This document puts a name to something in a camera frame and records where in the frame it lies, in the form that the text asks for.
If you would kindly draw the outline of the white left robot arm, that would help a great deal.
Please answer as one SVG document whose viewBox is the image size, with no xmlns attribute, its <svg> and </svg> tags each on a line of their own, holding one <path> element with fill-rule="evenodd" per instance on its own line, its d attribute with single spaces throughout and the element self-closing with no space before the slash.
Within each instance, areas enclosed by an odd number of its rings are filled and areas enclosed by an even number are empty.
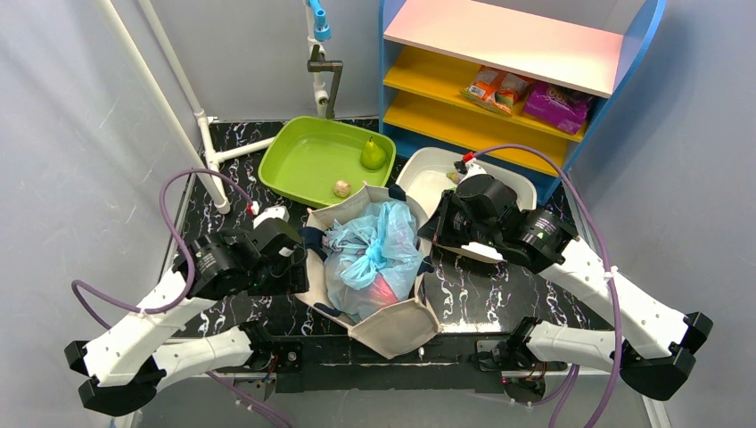
<svg viewBox="0 0 756 428">
<path fill-rule="evenodd" d="M 158 392 L 219 368 L 274 370 L 299 345 L 283 345 L 258 321 L 182 343 L 168 339 L 226 297 L 302 293 L 308 290 L 301 236 L 283 206 L 267 208 L 249 227 L 221 229 L 187 245 L 153 290 L 118 323 L 91 341 L 64 349 L 71 370 L 86 380 L 78 387 L 84 408 L 125 416 Z"/>
</svg>

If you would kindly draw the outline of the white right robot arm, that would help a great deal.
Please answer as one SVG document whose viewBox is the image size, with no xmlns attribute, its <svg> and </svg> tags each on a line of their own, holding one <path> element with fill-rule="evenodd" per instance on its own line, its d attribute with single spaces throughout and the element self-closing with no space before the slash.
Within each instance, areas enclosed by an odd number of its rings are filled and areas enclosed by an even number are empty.
<svg viewBox="0 0 756 428">
<path fill-rule="evenodd" d="M 474 162 L 457 161 L 455 168 L 459 183 L 441 194 L 421 236 L 448 249 L 489 247 L 561 286 L 612 325 L 609 331 L 586 330 L 526 317 L 505 340 L 477 351 L 480 367 L 499 371 L 564 362 L 617 370 L 638 393 L 670 399 L 692 373 L 712 321 L 654 299 L 607 267 L 568 222 L 544 208 L 521 209 L 515 190 Z"/>
</svg>

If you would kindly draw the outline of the light blue printed plastic bag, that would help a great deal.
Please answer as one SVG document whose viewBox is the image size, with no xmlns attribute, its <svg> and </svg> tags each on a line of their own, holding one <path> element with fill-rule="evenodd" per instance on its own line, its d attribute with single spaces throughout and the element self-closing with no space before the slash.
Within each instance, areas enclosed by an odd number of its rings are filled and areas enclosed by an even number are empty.
<svg viewBox="0 0 756 428">
<path fill-rule="evenodd" d="M 360 323 L 407 300 L 423 261 L 416 219 L 404 202 L 371 202 L 325 231 L 325 286 L 333 307 Z"/>
</svg>

